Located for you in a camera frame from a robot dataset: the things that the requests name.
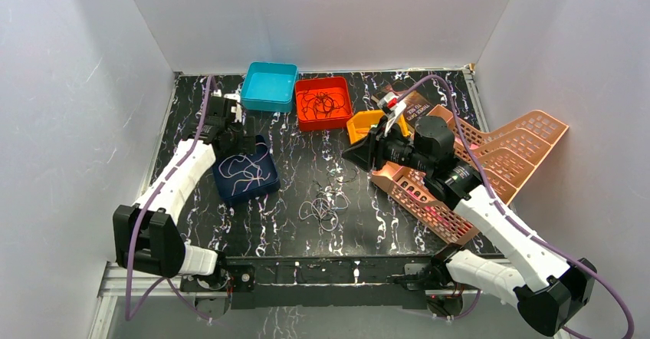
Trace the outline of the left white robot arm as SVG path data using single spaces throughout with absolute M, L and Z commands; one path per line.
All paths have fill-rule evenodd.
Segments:
M 117 264 L 164 278 L 198 276 L 211 290 L 228 283 L 222 253 L 186 243 L 180 213 L 199 180 L 219 159 L 255 150 L 254 123 L 243 120 L 237 94 L 216 91 L 186 132 L 159 177 L 131 206 L 113 214 Z

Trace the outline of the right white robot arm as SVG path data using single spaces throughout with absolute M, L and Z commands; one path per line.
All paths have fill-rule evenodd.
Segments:
M 433 198 L 486 235 L 512 264 L 507 268 L 471 252 L 455 254 L 432 266 L 441 288 L 472 285 L 517 309 L 538 333 L 552 337 L 590 300 L 596 270 L 587 258 L 573 262 L 534 242 L 512 225 L 518 217 L 491 196 L 479 172 L 455 155 L 456 137 L 440 117 L 419 119 L 412 138 L 386 117 L 342 152 L 360 169 L 379 170 L 392 162 L 425 174 Z

